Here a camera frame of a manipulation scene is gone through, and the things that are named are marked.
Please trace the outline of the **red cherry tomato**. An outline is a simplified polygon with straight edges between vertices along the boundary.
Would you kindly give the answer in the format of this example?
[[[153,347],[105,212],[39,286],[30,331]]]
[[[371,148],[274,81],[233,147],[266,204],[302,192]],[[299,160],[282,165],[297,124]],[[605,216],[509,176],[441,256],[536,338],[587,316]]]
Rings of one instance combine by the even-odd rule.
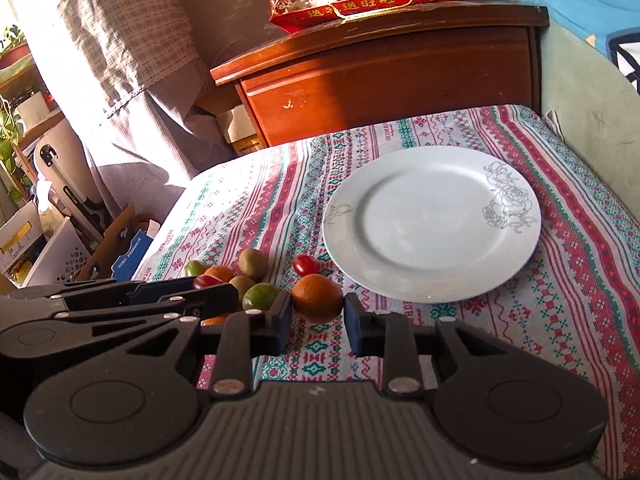
[[[298,255],[292,261],[294,272],[303,278],[304,276],[320,273],[320,263],[308,255]]]
[[[217,278],[215,275],[208,274],[201,274],[193,280],[193,287],[195,289],[203,289],[222,284],[224,284],[224,281],[221,281],[220,278]]]

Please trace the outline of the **green tomato small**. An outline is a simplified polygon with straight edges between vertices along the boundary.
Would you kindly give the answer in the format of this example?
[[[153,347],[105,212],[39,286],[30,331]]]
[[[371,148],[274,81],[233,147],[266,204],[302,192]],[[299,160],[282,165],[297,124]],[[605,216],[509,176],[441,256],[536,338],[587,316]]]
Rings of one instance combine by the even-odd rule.
[[[202,275],[205,273],[207,266],[198,260],[190,260],[186,263],[183,268],[183,272],[185,276],[196,276]]]

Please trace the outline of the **orange tangerine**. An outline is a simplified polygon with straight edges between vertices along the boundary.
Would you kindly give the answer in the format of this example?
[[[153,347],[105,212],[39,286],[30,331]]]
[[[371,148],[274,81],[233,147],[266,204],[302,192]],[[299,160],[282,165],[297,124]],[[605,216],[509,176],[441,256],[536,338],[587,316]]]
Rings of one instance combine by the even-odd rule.
[[[205,275],[218,278],[222,282],[229,283],[235,277],[235,273],[228,266],[210,266],[204,272]]]
[[[341,289],[321,274],[301,278],[292,288],[291,297],[295,313],[309,323],[329,323],[343,309]]]
[[[226,319],[228,317],[229,317],[229,315],[228,315],[228,313],[226,313],[226,314],[213,316],[212,318],[206,318],[206,320],[203,320],[201,322],[201,326],[218,326],[218,325],[222,325],[222,324],[224,324],[224,322],[226,322]]]

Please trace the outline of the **brown kiwi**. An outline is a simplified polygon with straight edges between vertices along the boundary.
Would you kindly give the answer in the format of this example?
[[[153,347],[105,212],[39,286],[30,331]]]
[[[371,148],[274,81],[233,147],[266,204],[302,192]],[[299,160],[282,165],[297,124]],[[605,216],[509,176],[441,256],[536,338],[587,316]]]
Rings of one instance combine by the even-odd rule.
[[[254,282],[259,282],[267,272],[268,258],[255,248],[245,248],[239,255],[241,273]]]
[[[245,294],[255,285],[255,282],[248,276],[239,274],[235,275],[229,281],[229,284],[238,291],[239,301],[242,301]]]

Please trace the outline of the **green lime large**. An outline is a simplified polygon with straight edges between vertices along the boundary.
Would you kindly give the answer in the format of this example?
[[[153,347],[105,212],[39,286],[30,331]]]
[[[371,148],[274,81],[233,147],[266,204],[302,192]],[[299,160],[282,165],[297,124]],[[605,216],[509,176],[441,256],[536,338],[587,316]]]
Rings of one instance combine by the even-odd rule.
[[[247,289],[242,298],[242,308],[244,311],[258,310],[267,312],[279,294],[280,289],[273,284],[257,283]]]

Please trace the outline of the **white plastic basket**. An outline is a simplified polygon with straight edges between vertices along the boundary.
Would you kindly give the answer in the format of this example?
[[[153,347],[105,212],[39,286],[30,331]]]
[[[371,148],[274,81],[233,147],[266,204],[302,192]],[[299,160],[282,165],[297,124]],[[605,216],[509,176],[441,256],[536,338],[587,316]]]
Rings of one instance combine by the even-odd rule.
[[[70,283],[88,262],[90,254],[73,223],[65,219],[44,246],[23,286]]]

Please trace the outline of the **blue small box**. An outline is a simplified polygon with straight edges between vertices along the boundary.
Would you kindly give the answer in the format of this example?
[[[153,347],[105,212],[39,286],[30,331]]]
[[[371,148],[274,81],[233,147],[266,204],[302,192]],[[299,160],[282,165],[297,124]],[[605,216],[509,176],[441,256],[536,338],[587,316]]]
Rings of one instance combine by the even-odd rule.
[[[136,273],[145,253],[152,244],[152,237],[139,230],[130,240],[128,250],[118,256],[112,265],[112,278],[116,281],[130,281]]]

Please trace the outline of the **white folding stool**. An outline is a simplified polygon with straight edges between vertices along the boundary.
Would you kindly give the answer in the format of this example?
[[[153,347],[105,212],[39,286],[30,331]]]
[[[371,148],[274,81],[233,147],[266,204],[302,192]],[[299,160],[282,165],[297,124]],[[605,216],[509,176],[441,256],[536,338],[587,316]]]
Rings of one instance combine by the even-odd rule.
[[[67,119],[40,138],[34,162],[72,217],[90,237],[102,242],[112,217],[94,182],[84,146]]]

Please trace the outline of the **striped patterned tablecloth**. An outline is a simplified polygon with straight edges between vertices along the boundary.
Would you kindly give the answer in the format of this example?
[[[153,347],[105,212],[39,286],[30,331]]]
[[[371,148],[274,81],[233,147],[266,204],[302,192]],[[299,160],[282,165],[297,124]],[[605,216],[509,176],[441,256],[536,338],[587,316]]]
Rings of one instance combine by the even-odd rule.
[[[470,108],[383,122],[268,148],[194,178],[172,208],[134,278],[178,278],[198,260],[234,268],[253,246],[269,281],[296,279],[307,255],[352,292],[321,234],[326,203],[353,171],[382,155],[423,145],[491,154],[526,177],[538,198],[537,248],[506,284],[473,299],[415,304],[359,289],[369,310],[416,324],[454,316],[588,379],[608,404],[594,462],[608,478],[639,472],[639,225],[624,205],[532,110]]]

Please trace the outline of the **white floral ceramic plate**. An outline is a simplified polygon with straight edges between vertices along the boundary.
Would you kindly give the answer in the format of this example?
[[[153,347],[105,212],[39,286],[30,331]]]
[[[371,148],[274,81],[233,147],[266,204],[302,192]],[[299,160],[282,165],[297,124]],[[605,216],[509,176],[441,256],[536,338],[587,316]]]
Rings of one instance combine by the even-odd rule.
[[[513,278],[538,244],[532,186],[506,162],[455,146],[406,148],[367,162],[326,205],[335,265],[379,295],[441,304]]]

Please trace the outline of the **green potted plant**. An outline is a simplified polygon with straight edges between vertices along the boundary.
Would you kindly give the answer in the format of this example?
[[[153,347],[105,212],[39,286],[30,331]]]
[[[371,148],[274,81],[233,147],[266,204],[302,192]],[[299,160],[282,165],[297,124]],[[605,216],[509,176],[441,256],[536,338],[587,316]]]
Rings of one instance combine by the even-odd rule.
[[[11,182],[9,196],[12,200],[17,197],[26,200],[30,180],[16,161],[15,148],[25,131],[24,122],[6,93],[9,85],[24,70],[22,59],[27,55],[28,47],[21,29],[17,25],[6,26],[1,36],[1,166]]]

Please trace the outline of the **cardboard box beside nightstand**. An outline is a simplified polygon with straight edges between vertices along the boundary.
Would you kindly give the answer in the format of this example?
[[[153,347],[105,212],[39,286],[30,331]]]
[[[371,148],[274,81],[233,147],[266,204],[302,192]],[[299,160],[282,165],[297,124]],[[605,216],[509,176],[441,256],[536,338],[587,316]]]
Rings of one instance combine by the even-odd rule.
[[[243,105],[221,113],[216,119],[224,140],[238,156],[255,153],[265,147]]]

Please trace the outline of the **checked beige curtain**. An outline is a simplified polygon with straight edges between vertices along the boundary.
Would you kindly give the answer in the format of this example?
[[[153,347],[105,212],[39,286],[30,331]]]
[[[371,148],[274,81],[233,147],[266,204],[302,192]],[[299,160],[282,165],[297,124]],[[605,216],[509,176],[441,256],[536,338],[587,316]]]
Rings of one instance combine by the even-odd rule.
[[[178,0],[10,1],[112,214],[163,220],[195,176],[232,159],[195,106],[210,78]]]

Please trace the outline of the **green grey sofa cushion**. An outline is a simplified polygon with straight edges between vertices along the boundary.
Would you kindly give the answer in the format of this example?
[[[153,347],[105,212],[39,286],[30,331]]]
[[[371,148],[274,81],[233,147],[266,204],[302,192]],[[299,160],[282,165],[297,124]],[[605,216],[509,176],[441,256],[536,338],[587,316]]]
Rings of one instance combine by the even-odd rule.
[[[639,96],[603,55],[551,22],[540,34],[541,109],[564,142],[639,214]]]

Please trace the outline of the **brown wooden nightstand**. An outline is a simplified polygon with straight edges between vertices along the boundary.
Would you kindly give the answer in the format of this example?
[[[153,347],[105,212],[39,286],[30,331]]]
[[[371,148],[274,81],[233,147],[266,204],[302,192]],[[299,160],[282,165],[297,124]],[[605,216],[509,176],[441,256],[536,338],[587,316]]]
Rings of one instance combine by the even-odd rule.
[[[543,6],[423,3],[288,35],[210,71],[268,146],[447,110],[540,109]]]

